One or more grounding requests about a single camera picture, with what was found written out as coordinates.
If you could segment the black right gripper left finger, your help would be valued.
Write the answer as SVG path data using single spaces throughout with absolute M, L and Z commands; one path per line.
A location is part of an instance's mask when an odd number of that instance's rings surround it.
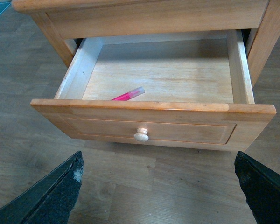
M 82 185 L 84 160 L 77 151 L 20 196 L 0 208 L 0 224 L 65 224 Z

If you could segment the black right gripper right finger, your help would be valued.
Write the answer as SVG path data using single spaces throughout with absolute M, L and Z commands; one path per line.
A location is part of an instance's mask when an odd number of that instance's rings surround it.
M 280 175 L 239 151 L 235 173 L 258 224 L 280 224 Z

